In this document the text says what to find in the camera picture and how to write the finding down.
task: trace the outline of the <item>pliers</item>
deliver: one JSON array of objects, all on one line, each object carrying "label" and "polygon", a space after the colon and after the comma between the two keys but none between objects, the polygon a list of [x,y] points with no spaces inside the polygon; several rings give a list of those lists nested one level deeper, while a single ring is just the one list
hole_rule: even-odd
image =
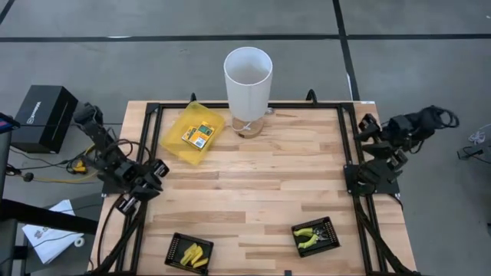
[{"label": "pliers", "polygon": [[312,245],[315,245],[317,241],[324,241],[329,239],[326,231],[323,228],[302,228],[300,230],[294,231],[293,235],[295,235],[295,237],[310,237],[308,241],[299,243],[298,248],[308,248]]}]

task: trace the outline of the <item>wooden tabletop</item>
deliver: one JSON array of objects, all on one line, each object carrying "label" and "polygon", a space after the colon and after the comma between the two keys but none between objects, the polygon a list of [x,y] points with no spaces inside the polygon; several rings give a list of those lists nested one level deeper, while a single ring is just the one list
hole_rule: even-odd
[{"label": "wooden tabletop", "polygon": [[[146,105],[146,101],[128,103],[120,138],[140,140]],[[377,116],[373,103],[357,102],[355,109],[358,120],[366,113]],[[164,111],[160,139],[181,111]],[[164,264],[171,238],[179,232],[215,243],[210,275],[284,274],[285,270],[294,275],[364,275],[352,198],[342,173],[345,161],[336,110],[275,110],[265,116],[262,133],[250,140],[232,131],[228,110],[215,111],[226,118],[227,126],[198,166],[158,147],[157,157],[170,173],[163,179],[163,192],[149,202],[138,274],[189,274]],[[131,157],[136,157],[136,150]],[[114,195],[104,200],[96,241],[115,199]],[[384,240],[415,270],[400,206],[388,195],[375,195],[374,201]],[[325,216],[331,217],[341,247],[300,258],[290,227]],[[119,239],[123,221],[118,211],[110,217],[103,259]],[[132,247],[130,241],[126,260]],[[96,252],[97,243],[91,256],[94,263]]]}]

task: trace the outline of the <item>small box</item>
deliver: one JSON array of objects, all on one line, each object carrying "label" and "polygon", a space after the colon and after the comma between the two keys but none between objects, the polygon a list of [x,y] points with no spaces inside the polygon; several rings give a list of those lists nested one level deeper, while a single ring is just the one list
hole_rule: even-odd
[{"label": "small box", "polygon": [[[198,165],[224,126],[225,119],[222,115],[193,101],[188,104],[170,130],[166,132],[160,145],[179,158],[193,165]],[[203,128],[201,133],[207,134],[206,142],[202,143],[195,140],[198,143],[192,145],[188,139],[190,136],[196,135],[201,127]]]},{"label": "small box", "polygon": [[62,86],[32,85],[15,120],[11,145],[26,153],[59,153],[78,100]]},{"label": "small box", "polygon": [[[193,266],[180,264],[181,258],[184,257],[184,252],[193,243],[196,243],[203,249],[202,258],[208,258],[208,263],[198,268],[193,268]],[[167,252],[165,264],[186,271],[191,271],[196,274],[207,275],[208,265],[211,262],[212,251],[213,243],[210,241],[205,241],[201,238],[194,238],[180,233],[174,233],[172,241],[170,242],[169,251]]]},{"label": "small box", "polygon": [[[327,232],[329,239],[324,241],[317,241],[316,244],[312,245],[309,248],[298,248],[298,244],[300,244],[301,242],[306,242],[310,239],[309,237],[305,237],[305,236],[296,237],[293,234],[293,232],[303,228],[322,228]],[[329,217],[320,218],[311,222],[306,222],[300,225],[292,226],[292,235],[293,235],[293,239],[295,240],[295,246],[297,247],[298,254],[300,255],[301,258],[313,254],[317,254],[329,249],[338,248],[341,246],[339,244],[339,240],[336,235],[336,232],[334,231],[334,227],[332,226],[331,219]]]}]

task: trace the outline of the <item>yellow plastic lid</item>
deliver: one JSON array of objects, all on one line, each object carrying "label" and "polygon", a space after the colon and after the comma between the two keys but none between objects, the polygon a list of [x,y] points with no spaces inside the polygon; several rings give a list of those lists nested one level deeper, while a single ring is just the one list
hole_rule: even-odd
[{"label": "yellow plastic lid", "polygon": [[[184,141],[183,135],[186,134],[189,127],[199,127],[203,122],[213,127],[214,132],[205,146],[202,149],[197,149]],[[160,145],[179,158],[193,165],[198,165],[206,155],[213,140],[222,132],[224,126],[225,119],[221,115],[193,101],[188,104],[174,125],[165,134],[160,141]]]}]

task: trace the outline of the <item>gray floor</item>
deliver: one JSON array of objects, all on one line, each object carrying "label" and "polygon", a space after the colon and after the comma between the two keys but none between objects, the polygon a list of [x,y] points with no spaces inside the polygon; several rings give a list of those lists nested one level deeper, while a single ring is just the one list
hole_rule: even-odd
[{"label": "gray floor", "polygon": [[[4,5],[7,0],[0,0]],[[341,0],[348,34],[491,33],[489,0]],[[331,1],[16,0],[0,37],[223,35],[338,31]],[[349,100],[339,41],[223,41],[122,43],[0,43],[0,110],[15,114],[32,84],[61,84],[80,101],[98,105],[108,123],[120,123],[128,100],[226,98],[222,60],[253,45],[275,64],[272,99],[302,99],[309,88],[321,100]],[[377,102],[381,118],[435,104],[455,111],[461,127],[443,130],[410,156],[400,178],[404,215],[417,267],[432,275],[487,275],[491,271],[491,171],[456,150],[490,122],[491,40],[350,41],[362,100]],[[88,146],[70,129],[60,160]],[[16,166],[37,163],[11,154]],[[40,176],[67,178],[64,170]],[[32,205],[98,192],[73,186],[8,179],[5,197]],[[39,275],[82,272],[73,264]]]}]

